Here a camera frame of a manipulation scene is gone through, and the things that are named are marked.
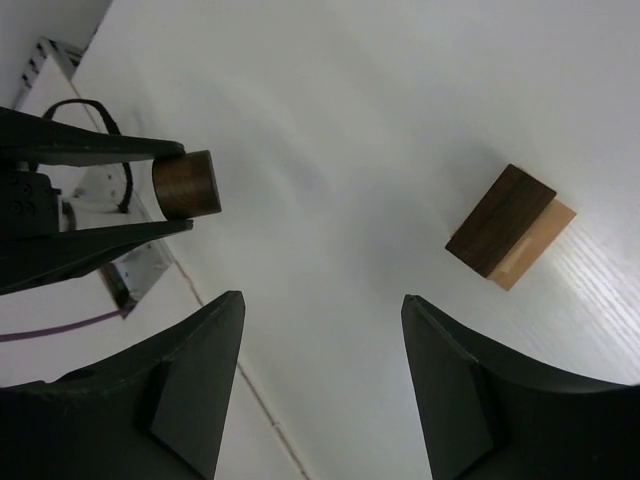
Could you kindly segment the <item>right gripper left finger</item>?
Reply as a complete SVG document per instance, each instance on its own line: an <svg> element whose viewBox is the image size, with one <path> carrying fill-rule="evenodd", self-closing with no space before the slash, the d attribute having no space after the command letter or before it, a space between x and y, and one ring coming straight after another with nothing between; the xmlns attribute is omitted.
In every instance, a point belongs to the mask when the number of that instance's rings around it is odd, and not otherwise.
<svg viewBox="0 0 640 480"><path fill-rule="evenodd" d="M2 478L213 478L244 318L228 291L54 382L2 389Z"/></svg>

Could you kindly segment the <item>long light wood block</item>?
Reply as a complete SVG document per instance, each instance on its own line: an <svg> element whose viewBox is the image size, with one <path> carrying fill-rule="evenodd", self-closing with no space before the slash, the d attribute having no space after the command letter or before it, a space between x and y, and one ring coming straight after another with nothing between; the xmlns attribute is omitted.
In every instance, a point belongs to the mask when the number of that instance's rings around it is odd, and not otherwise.
<svg viewBox="0 0 640 480"><path fill-rule="evenodd" d="M511 290L575 217L574 210L553 200L495 267L488 279L505 291Z"/></svg>

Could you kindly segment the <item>dark wood arch block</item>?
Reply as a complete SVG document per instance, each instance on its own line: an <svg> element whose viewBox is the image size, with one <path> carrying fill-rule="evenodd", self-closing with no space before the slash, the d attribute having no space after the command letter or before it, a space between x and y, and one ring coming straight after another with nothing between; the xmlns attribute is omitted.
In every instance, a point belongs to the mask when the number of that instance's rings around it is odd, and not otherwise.
<svg viewBox="0 0 640 480"><path fill-rule="evenodd" d="M555 190L510 164L454 232L445 249L487 278L556 195Z"/></svg>

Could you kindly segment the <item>dark wood quarter-round block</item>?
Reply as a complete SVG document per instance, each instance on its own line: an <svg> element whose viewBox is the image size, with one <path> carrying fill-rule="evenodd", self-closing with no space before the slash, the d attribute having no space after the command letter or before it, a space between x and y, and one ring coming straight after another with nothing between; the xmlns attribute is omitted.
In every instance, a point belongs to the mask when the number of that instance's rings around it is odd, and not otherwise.
<svg viewBox="0 0 640 480"><path fill-rule="evenodd" d="M155 159L154 193L167 220L220 213L220 194L209 150Z"/></svg>

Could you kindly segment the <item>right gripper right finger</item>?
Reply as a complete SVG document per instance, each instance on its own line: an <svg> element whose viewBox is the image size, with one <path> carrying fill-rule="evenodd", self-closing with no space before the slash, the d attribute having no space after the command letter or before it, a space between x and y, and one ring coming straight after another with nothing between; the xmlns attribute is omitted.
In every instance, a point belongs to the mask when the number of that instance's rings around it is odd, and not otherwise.
<svg viewBox="0 0 640 480"><path fill-rule="evenodd" d="M401 319L433 478L638 478L638 386L535 360L416 295Z"/></svg>

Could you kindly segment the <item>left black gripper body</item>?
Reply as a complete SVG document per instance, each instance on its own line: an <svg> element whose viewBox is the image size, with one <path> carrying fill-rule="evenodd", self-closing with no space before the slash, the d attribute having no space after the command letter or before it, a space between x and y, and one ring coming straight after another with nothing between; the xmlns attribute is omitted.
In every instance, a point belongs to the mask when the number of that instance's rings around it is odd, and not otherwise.
<svg viewBox="0 0 640 480"><path fill-rule="evenodd" d="M45 174L2 168L1 239L18 240L58 233L60 193Z"/></svg>

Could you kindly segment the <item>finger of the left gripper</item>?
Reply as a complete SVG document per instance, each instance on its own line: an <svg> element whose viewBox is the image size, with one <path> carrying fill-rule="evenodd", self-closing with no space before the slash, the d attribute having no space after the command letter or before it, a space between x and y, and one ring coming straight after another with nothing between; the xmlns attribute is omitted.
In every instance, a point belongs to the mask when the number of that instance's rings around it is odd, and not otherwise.
<svg viewBox="0 0 640 480"><path fill-rule="evenodd" d="M173 220L60 232L1 243L3 295L85 276L150 241L189 231Z"/></svg>
<svg viewBox="0 0 640 480"><path fill-rule="evenodd" d="M178 142L108 135L1 109L1 159L42 165L108 165L181 156Z"/></svg>

